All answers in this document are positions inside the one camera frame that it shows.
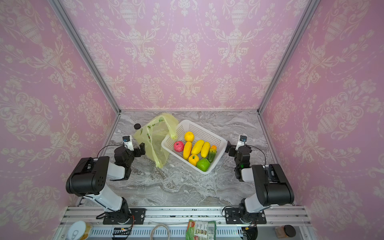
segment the marble countertop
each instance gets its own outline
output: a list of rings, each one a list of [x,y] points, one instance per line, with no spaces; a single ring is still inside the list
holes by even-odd
[[[162,112],[123,112],[109,144],[119,144],[122,137],[134,134],[133,125],[147,124]],[[255,110],[250,111],[175,111],[168,112],[179,121],[189,119],[200,126],[236,144],[239,134],[248,136],[247,144],[260,148],[266,162],[273,163],[270,150]],[[106,154],[114,162],[113,151]],[[264,164],[264,155],[251,153],[251,164]],[[146,156],[135,158],[132,173],[126,181],[107,181],[109,187],[124,197],[129,206],[174,205],[237,205],[243,198],[255,193],[253,183],[235,178],[233,157],[224,154],[209,175],[202,175],[173,155],[162,169]]]

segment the white cable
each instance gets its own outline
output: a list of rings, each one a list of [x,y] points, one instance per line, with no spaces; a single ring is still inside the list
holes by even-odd
[[[158,228],[158,227],[165,227],[167,229],[167,233],[168,233],[168,240],[170,239],[170,231],[169,231],[169,228],[165,225],[165,224],[162,224],[162,223],[159,223],[157,224],[151,231],[151,235],[149,236],[149,239],[150,240],[153,240],[153,234],[155,232],[155,230]]]
[[[161,224],[161,223],[159,223],[159,222],[155,222],[155,221],[152,221],[152,220],[148,220],[148,221],[153,222],[153,223],[155,223],[155,224]],[[174,225],[186,225],[186,224],[188,224],[188,223],[189,223],[189,221],[188,221],[188,222],[180,222],[180,223],[172,223],[171,225],[172,225],[172,226],[174,226]]]

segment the snack package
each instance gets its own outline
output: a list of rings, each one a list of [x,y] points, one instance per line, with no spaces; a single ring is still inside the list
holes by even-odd
[[[189,220],[185,240],[216,240],[216,222]]]

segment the spice jar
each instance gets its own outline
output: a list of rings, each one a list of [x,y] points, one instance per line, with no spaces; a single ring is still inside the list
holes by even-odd
[[[296,236],[296,230],[291,225],[284,225],[275,228],[277,238],[290,238]]]

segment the pink damask wallpaper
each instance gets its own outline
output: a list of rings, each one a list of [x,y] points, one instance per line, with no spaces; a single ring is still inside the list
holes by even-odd
[[[383,9],[322,0],[263,115],[319,239],[384,239]]]
[[[0,1],[1,239],[51,239],[116,117],[46,0]]]
[[[121,109],[257,109],[308,0],[61,0]]]

